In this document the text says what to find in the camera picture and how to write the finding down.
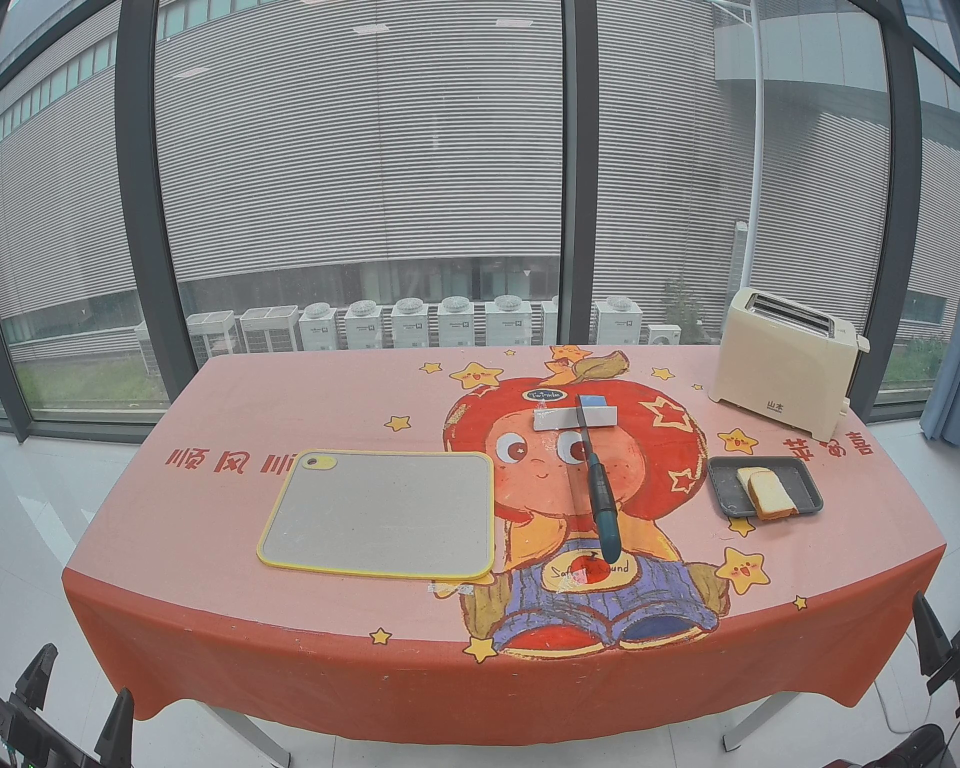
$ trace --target table leg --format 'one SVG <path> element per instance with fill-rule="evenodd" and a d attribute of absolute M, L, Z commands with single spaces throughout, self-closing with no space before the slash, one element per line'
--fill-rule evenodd
<path fill-rule="evenodd" d="M 756 729 L 762 726 L 765 722 L 767 722 L 767 720 L 777 714 L 777 712 L 779 712 L 781 709 L 786 707 L 799 695 L 799 693 L 794 693 L 793 691 L 781 691 L 780 693 L 775 693 L 773 696 L 768 697 L 763 704 L 748 714 L 742 723 L 734 726 L 723 734 L 723 748 L 727 752 L 732 752 L 735 750 L 740 746 L 740 744 L 743 743 L 743 740 L 747 736 L 756 731 Z"/>
<path fill-rule="evenodd" d="M 247 715 L 206 704 L 201 704 L 201 707 L 268 758 L 277 768 L 290 768 L 290 753 L 254 725 Z"/>

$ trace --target curtain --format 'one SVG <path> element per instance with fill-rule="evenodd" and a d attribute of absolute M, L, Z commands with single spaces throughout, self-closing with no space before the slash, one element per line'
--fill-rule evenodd
<path fill-rule="evenodd" d="M 960 445 L 960 311 L 933 392 L 920 416 L 920 428 L 930 440 Z"/>

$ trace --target cartoon eye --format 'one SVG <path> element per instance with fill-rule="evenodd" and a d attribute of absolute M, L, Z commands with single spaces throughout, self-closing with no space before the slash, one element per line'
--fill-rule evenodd
<path fill-rule="evenodd" d="M 508 432 L 496 439 L 496 455 L 500 461 L 516 464 L 527 455 L 527 442 L 516 432 Z"/>
<path fill-rule="evenodd" d="M 580 464 L 587 458 L 587 449 L 579 432 L 561 432 L 557 439 L 557 455 L 568 464 Z"/>

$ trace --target white tile floor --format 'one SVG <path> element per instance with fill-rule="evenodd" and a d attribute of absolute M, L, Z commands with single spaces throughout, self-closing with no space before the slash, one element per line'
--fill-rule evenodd
<path fill-rule="evenodd" d="M 960 449 L 929 443 L 915 421 L 874 427 L 933 514 L 948 542 L 928 597 L 949 635 L 960 631 Z M 113 690 L 84 640 L 60 586 L 60 571 L 135 447 L 31 438 L 17 445 L 0 435 L 0 690 L 45 642 L 60 649 L 44 714 L 69 738 L 92 750 L 113 701 Z M 877 693 L 883 691 L 883 698 Z M 819 768 L 837 757 L 866 762 L 925 721 L 947 733 L 956 720 L 956 690 L 941 689 L 930 701 L 909 639 L 893 656 L 878 686 L 860 704 L 843 708 L 805 695 L 726 754 L 720 735 L 753 708 L 655 731 L 593 741 L 524 748 L 421 747 L 349 741 L 275 723 L 261 726 L 289 749 L 298 768 L 313 766 L 622 766 L 701 768 L 790 766 Z M 138 768 L 268 763 L 193 702 L 179 702 L 134 727 Z M 954 741 L 953 753 L 960 735 Z"/>

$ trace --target teal knife handle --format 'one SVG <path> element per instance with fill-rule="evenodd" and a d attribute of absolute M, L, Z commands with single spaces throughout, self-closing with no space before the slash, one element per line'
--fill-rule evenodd
<path fill-rule="evenodd" d="M 616 501 L 613 499 L 607 470 L 599 461 L 590 462 L 587 482 L 593 522 L 597 526 L 600 539 L 600 551 L 603 552 L 605 561 L 614 564 L 620 559 L 620 527 L 616 523 Z"/>

